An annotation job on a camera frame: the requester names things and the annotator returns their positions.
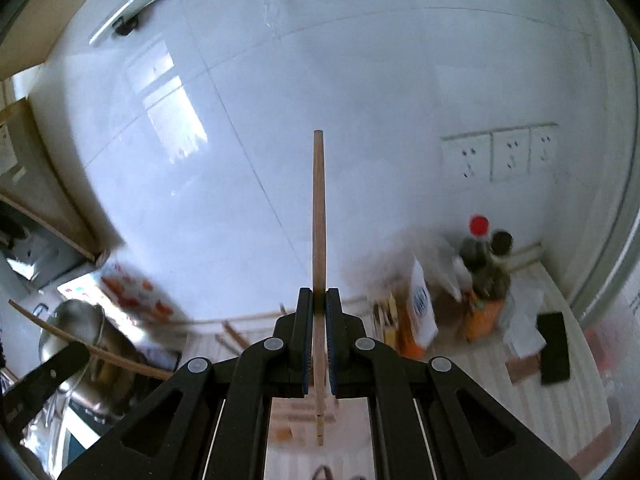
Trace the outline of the wooden chopstick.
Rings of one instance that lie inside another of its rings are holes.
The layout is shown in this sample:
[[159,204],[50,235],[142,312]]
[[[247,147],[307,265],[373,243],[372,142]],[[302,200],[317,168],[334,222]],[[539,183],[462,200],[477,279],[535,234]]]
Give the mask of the wooden chopstick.
[[324,445],[326,426],[326,177],[323,131],[314,130],[312,161],[312,371],[316,396],[316,440]]
[[244,338],[229,321],[222,322],[222,328],[242,350],[250,346],[248,340]]

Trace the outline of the wooden chopstick in holder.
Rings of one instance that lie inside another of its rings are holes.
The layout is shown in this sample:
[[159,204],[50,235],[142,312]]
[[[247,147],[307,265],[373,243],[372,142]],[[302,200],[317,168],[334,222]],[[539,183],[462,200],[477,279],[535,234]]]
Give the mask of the wooden chopstick in holder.
[[248,340],[244,338],[229,321],[222,322],[222,328],[242,350],[250,346]]

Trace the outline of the white blue paper packet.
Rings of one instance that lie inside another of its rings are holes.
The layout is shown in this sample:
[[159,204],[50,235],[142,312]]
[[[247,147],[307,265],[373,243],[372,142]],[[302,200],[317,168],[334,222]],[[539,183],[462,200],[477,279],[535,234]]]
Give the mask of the white blue paper packet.
[[416,259],[411,269],[407,312],[413,344],[425,351],[438,335],[438,327],[424,271]]

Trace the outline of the brown cardboard piece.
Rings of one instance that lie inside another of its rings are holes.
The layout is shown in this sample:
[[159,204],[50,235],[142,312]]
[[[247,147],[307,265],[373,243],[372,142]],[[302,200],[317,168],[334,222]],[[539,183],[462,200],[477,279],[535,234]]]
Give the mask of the brown cardboard piece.
[[511,384],[517,385],[523,380],[539,373],[539,356],[535,354],[534,356],[528,356],[523,359],[512,359],[506,362],[506,371],[508,372]]

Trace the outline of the yellow seasoning packet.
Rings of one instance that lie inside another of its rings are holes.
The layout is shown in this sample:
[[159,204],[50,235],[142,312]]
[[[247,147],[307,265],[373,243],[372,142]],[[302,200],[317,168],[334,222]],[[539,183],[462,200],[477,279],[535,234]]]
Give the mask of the yellow seasoning packet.
[[395,297],[388,294],[372,302],[374,328],[378,340],[398,350],[399,318]]

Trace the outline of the black rectangular block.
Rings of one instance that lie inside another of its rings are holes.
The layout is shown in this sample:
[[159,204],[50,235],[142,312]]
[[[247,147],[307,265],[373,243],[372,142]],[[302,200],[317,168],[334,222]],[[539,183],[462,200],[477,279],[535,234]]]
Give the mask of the black rectangular block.
[[539,352],[540,380],[544,386],[570,379],[570,352],[562,312],[541,313],[536,329],[546,344]]

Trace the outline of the black cap oil bottle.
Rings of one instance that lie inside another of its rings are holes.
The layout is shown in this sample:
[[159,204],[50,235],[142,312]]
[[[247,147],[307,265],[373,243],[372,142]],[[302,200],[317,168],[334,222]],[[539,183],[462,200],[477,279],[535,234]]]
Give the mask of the black cap oil bottle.
[[513,236],[505,230],[495,230],[482,245],[484,264],[474,274],[473,292],[480,301],[503,301],[511,285],[506,270],[506,258],[513,247]]

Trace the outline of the white crumpled paper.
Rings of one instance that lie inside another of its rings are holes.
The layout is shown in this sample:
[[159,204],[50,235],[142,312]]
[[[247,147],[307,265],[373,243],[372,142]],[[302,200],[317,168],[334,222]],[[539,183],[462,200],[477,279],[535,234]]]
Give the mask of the white crumpled paper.
[[544,290],[533,278],[512,275],[511,285],[499,320],[502,340],[512,356],[529,358],[546,345],[537,330],[537,316],[544,305]]

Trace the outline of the red cap sauce bottle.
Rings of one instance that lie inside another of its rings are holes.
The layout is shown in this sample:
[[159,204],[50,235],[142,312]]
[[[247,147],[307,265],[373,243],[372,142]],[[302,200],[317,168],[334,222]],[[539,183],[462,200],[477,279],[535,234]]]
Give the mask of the red cap sauce bottle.
[[471,278],[476,278],[491,263],[489,220],[474,214],[469,220],[469,234],[462,240],[459,257]]

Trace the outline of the black range hood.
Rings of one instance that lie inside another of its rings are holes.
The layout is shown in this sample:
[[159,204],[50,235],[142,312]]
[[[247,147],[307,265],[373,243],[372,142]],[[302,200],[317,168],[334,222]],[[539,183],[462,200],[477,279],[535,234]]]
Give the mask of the black range hood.
[[1,255],[28,266],[18,279],[43,290],[92,270],[104,247],[56,181],[1,177]]

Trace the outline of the fruit print wall sticker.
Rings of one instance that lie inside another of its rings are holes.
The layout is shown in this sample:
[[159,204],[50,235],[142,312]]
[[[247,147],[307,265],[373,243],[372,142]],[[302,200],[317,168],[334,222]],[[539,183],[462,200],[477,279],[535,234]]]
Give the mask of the fruit print wall sticker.
[[119,262],[107,263],[99,270],[96,282],[112,303],[134,322],[165,324],[175,321],[177,307],[146,276]]

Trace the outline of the white wall socket panel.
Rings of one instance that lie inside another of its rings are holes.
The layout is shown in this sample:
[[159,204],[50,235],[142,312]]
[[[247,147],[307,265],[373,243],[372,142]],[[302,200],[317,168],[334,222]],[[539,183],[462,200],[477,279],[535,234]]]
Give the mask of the white wall socket panel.
[[445,174],[452,183],[469,186],[546,171],[558,152],[559,132],[556,122],[542,122],[444,136]]

